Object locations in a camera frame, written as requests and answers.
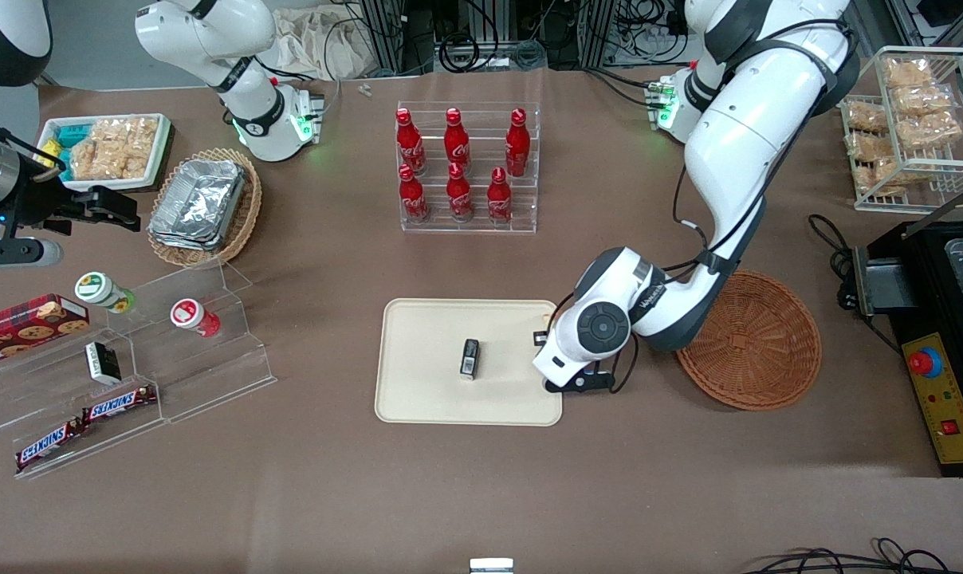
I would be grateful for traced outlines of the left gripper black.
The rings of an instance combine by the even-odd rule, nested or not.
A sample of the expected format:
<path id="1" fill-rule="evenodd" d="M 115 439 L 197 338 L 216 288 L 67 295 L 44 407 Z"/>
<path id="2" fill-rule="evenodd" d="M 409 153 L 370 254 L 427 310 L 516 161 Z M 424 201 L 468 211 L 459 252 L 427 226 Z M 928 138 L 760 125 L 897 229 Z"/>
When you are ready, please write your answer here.
<path id="1" fill-rule="evenodd" d="M 533 345 L 536 348 L 543 348 L 548 341 L 548 331 L 533 332 Z M 576 372 L 563 386 L 558 386 L 552 381 L 544 381 L 544 389 L 554 395 L 565 395 L 565 393 L 584 393 L 593 390 L 612 391 L 616 385 L 615 375 L 610 371 L 596 371 L 591 368 L 584 368 Z"/>

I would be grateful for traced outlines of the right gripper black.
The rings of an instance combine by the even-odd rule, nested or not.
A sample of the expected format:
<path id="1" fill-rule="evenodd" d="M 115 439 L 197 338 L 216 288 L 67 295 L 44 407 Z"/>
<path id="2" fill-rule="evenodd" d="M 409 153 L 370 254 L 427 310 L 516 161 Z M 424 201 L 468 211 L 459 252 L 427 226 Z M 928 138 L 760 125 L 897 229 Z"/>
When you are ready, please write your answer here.
<path id="1" fill-rule="evenodd" d="M 44 226 L 48 219 L 109 224 L 140 232 L 138 203 L 132 197 L 107 187 L 91 187 L 91 214 L 84 199 L 77 191 L 66 188 L 61 179 L 41 183 L 33 179 L 18 181 L 7 194 L 7 238 L 14 238 L 23 226 Z"/>

